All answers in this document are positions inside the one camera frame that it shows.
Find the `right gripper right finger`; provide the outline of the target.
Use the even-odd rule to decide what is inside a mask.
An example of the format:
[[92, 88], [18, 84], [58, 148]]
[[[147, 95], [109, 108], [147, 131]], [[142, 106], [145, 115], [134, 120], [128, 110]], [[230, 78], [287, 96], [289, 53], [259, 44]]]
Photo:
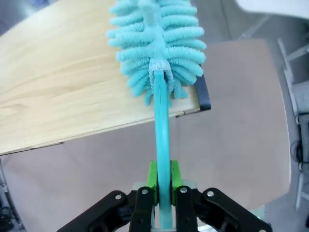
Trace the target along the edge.
[[272, 227], [217, 188], [200, 192], [184, 184], [176, 160], [171, 165], [172, 202], [176, 209], [176, 231], [197, 232], [197, 220], [217, 232], [270, 232]]

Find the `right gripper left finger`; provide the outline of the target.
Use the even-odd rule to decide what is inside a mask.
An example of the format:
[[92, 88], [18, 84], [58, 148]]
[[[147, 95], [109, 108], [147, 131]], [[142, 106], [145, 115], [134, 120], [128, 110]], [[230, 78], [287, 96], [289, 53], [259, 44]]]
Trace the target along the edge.
[[129, 194], [110, 192], [58, 231], [114, 232], [130, 224], [130, 232], [150, 232], [158, 198], [157, 162], [151, 161], [145, 185]]

